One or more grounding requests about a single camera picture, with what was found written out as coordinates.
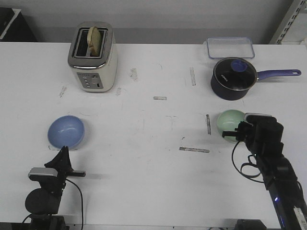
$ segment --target toaster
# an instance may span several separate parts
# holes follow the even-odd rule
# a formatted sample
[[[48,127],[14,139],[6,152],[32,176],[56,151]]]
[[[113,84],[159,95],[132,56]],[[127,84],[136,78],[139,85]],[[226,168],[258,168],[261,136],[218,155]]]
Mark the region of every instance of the toaster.
[[[100,33],[101,46],[92,55],[87,37],[92,27]],[[81,89],[106,92],[112,88],[117,70],[118,54],[113,29],[105,22],[83,22],[78,25],[68,54],[68,65]]]

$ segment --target light green bowl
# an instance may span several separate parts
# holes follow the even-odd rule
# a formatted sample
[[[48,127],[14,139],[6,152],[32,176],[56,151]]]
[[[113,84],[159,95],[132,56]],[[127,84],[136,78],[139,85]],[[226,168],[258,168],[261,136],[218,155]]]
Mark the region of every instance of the light green bowl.
[[[219,134],[222,135],[223,131],[235,131],[241,121],[244,121],[245,113],[239,110],[226,110],[222,112],[217,118],[216,124]],[[236,142],[235,137],[225,137],[226,140]]]

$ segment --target blue bowl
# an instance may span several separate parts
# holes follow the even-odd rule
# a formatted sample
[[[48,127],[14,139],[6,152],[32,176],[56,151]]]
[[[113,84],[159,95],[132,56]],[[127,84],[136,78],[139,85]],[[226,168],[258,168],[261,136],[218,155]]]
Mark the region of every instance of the blue bowl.
[[[76,116],[62,116],[55,120],[48,130],[49,142],[58,149],[75,148],[84,137],[84,124]]]

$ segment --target saucepan handle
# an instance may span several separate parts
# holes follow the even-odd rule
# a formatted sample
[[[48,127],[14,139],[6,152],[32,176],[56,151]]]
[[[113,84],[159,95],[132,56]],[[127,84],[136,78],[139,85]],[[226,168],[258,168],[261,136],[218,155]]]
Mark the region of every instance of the saucepan handle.
[[[280,70],[266,70],[257,72],[258,80],[277,76],[299,76],[302,72],[298,69],[280,69]]]

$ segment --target white table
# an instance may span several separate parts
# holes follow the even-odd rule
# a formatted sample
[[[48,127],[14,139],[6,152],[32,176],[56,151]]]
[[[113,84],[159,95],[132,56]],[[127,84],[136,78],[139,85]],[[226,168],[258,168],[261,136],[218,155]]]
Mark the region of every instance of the white table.
[[[227,109],[271,114],[283,124],[283,153],[306,194],[305,46],[254,45],[257,71],[300,69],[302,75],[259,81],[237,101],[211,90],[214,61],[202,45],[118,44],[115,85],[97,94],[79,88],[67,64],[69,47],[0,43],[0,221],[21,222],[28,214],[25,198],[40,186],[27,174],[58,153],[47,130],[63,115],[85,123],[85,138],[70,157],[87,176],[70,179],[83,192],[86,224],[231,227],[236,219],[261,219],[278,228],[269,192],[235,171],[234,144],[217,132],[217,116]],[[248,154],[239,145],[237,164]],[[67,223],[81,222],[79,192],[70,184],[59,214]]]

